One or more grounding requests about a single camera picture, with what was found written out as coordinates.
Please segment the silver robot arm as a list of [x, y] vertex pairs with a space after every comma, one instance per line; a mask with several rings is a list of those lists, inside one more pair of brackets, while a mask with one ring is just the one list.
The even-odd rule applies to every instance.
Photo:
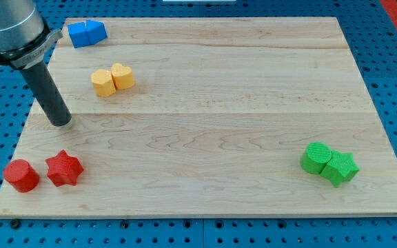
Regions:
[[0, 0], [0, 66], [24, 70], [40, 63], [63, 37], [52, 30], [32, 0]]

